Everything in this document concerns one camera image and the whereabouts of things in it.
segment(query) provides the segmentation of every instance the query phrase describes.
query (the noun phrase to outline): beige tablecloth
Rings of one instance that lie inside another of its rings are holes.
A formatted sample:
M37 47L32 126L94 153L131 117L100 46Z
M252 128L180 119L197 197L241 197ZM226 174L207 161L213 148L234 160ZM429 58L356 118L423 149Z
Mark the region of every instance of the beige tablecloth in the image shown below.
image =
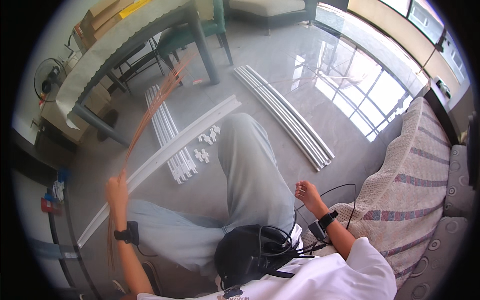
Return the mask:
M131 36L165 13L190 0L153 0L118 22L82 56L63 82L56 102L67 125L78 129L67 117L100 66ZM202 20L213 19L213 1L195 0Z

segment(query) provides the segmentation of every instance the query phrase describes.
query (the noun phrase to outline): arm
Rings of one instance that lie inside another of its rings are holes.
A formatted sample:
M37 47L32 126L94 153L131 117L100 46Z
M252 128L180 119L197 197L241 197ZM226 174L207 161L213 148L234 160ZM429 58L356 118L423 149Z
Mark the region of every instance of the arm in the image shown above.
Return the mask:
M120 179L112 177L108 180L106 194L116 230L123 231L127 229L128 189L125 180L125 170L121 172ZM119 240L117 241L117 247L123 275L132 293L134 295L139 293L153 295L150 281L133 250L132 244L126 244L124 241Z
M317 188L310 182L303 180L295 184L295 197L305 204L305 207L313 213L315 218L320 220L328 214L328 207L323 203ZM347 259L352 249L355 237L338 222L336 219L327 226L326 232L332 241L335 249L340 253L343 259Z

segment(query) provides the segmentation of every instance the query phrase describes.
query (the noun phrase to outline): gray cushion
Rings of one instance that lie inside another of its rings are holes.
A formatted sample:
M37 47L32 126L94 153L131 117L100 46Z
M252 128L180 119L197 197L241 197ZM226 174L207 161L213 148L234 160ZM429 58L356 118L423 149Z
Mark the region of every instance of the gray cushion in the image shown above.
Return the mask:
M427 250L396 293L395 300L427 299L455 258L466 229L466 218L443 217L438 222Z
M468 185L467 147L454 145L450 153L444 216L470 217L475 192Z
M262 17L305 9L303 0L230 0L230 8Z

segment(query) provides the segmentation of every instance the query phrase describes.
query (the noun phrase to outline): wrist strap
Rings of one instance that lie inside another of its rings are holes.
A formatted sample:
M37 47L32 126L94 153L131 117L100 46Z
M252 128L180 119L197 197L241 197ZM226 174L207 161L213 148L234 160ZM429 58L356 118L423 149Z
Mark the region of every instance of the wrist strap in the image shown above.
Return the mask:
M135 246L140 244L138 238L138 223L136 221L128 221L127 229L124 231L115 230L113 236L116 240L123 240L126 244L133 243Z
M325 231L328 225L335 220L337 215L338 212L336 210L334 210L332 213L326 214L320 220L318 220L318 225L320 225L320 227Z

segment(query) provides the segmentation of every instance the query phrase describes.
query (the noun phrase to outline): light blue jeans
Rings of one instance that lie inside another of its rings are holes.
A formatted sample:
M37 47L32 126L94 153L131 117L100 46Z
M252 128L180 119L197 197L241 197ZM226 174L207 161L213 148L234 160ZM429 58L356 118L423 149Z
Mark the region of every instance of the light blue jeans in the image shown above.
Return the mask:
M215 277L216 246L243 225L293 226L294 195L278 172L262 126L247 114L227 116L218 140L218 160L227 177L226 224L178 213L143 200L130 200L128 220L137 221L140 244L203 276Z

